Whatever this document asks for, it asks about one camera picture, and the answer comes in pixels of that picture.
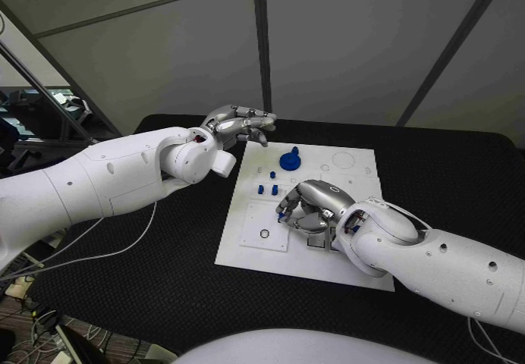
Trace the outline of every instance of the blue cap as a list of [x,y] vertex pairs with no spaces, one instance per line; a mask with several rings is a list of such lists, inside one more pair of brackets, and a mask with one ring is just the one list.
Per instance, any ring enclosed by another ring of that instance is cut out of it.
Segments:
[[295,171],[302,165],[302,158],[299,157],[299,148],[295,146],[290,153],[284,153],[279,159],[279,165],[286,171]]

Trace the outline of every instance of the black pad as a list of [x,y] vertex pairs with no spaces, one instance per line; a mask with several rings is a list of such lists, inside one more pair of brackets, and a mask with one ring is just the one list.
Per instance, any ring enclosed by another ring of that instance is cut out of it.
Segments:
[[[198,126],[202,120],[153,115],[139,132]],[[433,227],[525,258],[525,163],[507,137],[279,120],[269,139],[374,149],[385,200]],[[244,148],[238,143],[230,150],[238,163],[228,179],[211,172],[159,202],[140,244],[109,259],[42,273],[34,299],[172,350],[186,351],[240,331],[306,328],[377,341],[439,362],[498,362],[475,346],[466,318],[400,282],[388,293],[214,264]],[[107,218],[52,263],[123,249],[150,214],[152,206]],[[71,228],[65,243],[93,223]],[[486,330],[502,354],[521,361],[525,337],[489,325]]]

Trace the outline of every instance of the hole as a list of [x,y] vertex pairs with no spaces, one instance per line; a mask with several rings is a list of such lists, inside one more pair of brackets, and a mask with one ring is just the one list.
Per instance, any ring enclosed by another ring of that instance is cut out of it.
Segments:
[[489,271],[497,271],[498,270],[498,264],[497,262],[491,262],[489,263]]

